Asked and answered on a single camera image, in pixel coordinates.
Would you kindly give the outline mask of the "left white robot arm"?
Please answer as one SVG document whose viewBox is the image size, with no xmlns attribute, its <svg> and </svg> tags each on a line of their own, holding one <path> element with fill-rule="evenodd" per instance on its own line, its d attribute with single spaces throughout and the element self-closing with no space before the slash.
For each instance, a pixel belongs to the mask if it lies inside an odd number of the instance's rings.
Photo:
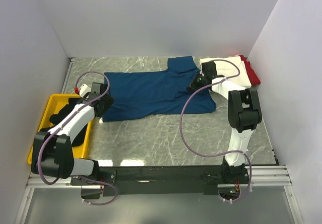
<svg viewBox="0 0 322 224">
<path fill-rule="evenodd" d="M 72 111 L 59 124 L 35 135 L 32 173 L 59 179 L 83 176 L 90 185 L 99 182 L 101 173 L 98 161 L 75 158 L 72 142 L 89 122 L 96 117 L 102 117 L 114 103 L 108 90 L 108 84 L 93 83 L 91 91 L 77 101 Z"/>
</svg>

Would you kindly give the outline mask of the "blue t-shirt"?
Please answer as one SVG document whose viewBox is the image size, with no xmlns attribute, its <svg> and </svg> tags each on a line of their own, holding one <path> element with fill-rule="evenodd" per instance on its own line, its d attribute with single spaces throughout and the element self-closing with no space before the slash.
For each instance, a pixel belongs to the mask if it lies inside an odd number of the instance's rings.
<svg viewBox="0 0 322 224">
<path fill-rule="evenodd" d="M 192 92 L 189 84 L 199 73 L 191 56 L 169 58 L 168 68 L 151 72 L 106 72 L 114 103 L 104 122 L 141 119 L 148 115 L 180 114 Z"/>
</svg>

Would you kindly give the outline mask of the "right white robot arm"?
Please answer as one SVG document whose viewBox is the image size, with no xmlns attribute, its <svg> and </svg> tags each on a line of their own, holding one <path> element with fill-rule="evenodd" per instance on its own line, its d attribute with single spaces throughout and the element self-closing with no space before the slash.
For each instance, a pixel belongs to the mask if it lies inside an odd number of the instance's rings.
<svg viewBox="0 0 322 224">
<path fill-rule="evenodd" d="M 232 76 L 219 74 L 216 62 L 226 62 L 237 70 Z M 201 72 L 196 75 L 189 85 L 193 94 L 184 104 L 180 116 L 180 128 L 182 128 L 183 114 L 192 98 L 204 90 L 216 92 L 228 100 L 228 122 L 231 126 L 231 137 L 228 151 L 225 152 L 224 160 L 228 165 L 221 170 L 221 178 L 226 183 L 232 183 L 238 178 L 239 167 L 245 163 L 245 153 L 251 136 L 257 125 L 262 122 L 262 111 L 257 90 L 240 86 L 232 81 L 240 76 L 240 69 L 226 59 L 214 59 L 201 63 Z"/>
</svg>

